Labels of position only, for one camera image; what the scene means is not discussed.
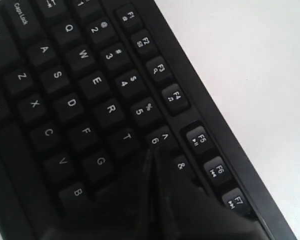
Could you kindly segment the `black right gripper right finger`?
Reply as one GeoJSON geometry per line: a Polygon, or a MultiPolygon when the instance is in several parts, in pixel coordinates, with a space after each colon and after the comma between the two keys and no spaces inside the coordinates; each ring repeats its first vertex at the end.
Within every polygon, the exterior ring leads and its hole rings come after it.
{"type": "Polygon", "coordinates": [[[266,240],[262,226],[196,187],[162,148],[153,150],[159,230],[163,240],[266,240]]]}

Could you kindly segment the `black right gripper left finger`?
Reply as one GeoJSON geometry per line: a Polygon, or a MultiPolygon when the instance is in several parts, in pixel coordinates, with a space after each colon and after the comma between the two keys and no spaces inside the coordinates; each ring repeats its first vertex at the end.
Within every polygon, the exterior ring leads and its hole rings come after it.
{"type": "Polygon", "coordinates": [[[51,225],[44,240],[147,240],[154,152],[144,149],[95,200],[80,200],[51,225]]]}

